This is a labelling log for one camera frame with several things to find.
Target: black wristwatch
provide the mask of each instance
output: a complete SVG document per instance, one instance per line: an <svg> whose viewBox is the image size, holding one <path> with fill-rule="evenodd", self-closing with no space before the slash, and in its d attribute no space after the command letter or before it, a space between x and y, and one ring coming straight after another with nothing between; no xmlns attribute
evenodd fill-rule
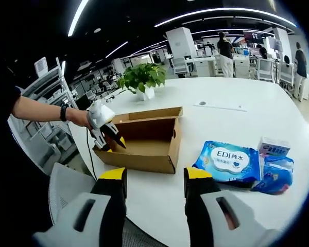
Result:
<svg viewBox="0 0 309 247"><path fill-rule="evenodd" d="M61 106L61 115L60 115L60 119L65 122L66 121L66 108L68 108L67 104L64 104Z"/></svg>

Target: small white box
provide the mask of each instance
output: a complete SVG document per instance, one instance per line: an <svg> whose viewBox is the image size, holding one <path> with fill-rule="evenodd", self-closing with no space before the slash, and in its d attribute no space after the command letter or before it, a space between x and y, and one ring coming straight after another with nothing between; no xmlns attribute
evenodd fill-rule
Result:
<svg viewBox="0 0 309 247"><path fill-rule="evenodd" d="M262 136L258 146L258 150L261 154L287 156L290 150L290 146L288 142Z"/></svg>

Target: green plant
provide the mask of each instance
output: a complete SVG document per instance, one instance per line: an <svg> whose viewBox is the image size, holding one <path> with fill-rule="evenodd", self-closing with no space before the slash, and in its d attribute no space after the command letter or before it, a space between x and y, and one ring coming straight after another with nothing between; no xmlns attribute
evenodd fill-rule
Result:
<svg viewBox="0 0 309 247"><path fill-rule="evenodd" d="M165 85L166 71L155 63L142 63L135 67L129 67L125 70L124 75L118 80L119 87L124 86L136 94L136 89L145 92L145 85L148 87Z"/></svg>

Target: white round table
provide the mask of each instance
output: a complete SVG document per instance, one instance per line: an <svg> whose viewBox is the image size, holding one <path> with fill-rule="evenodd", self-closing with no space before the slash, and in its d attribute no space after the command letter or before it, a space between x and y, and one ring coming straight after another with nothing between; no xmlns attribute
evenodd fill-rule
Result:
<svg viewBox="0 0 309 247"><path fill-rule="evenodd" d="M295 161L294 180L283 195L231 190L251 206L266 228L283 230L298 214L309 191L309 133L307 123L286 93L273 83L236 78L185 78L166 80L150 101L139 101L125 91L111 103L116 114L183 106L182 141L176 174L128 170L127 217L147 234L169 247L190 246L184 214L183 168L191 166L206 140L257 148L261 136L288 141ZM205 101L218 108L196 107ZM241 108L245 111L223 108ZM86 129L70 123L85 164L92 171ZM93 139L89 136L90 147ZM95 173L112 166L91 150Z"/></svg>

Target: white pants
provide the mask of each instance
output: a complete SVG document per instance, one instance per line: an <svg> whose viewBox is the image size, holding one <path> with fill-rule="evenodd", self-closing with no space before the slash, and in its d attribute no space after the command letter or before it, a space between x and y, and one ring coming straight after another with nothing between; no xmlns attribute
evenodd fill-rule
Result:
<svg viewBox="0 0 309 247"><path fill-rule="evenodd" d="M224 77L233 77L233 61L231 58L220 55L221 68Z"/></svg>
<svg viewBox="0 0 309 247"><path fill-rule="evenodd" d="M304 89L304 80L306 78L303 76L300 76L298 73L295 75L295 84L294 84L294 97L302 101L303 99L303 89Z"/></svg>

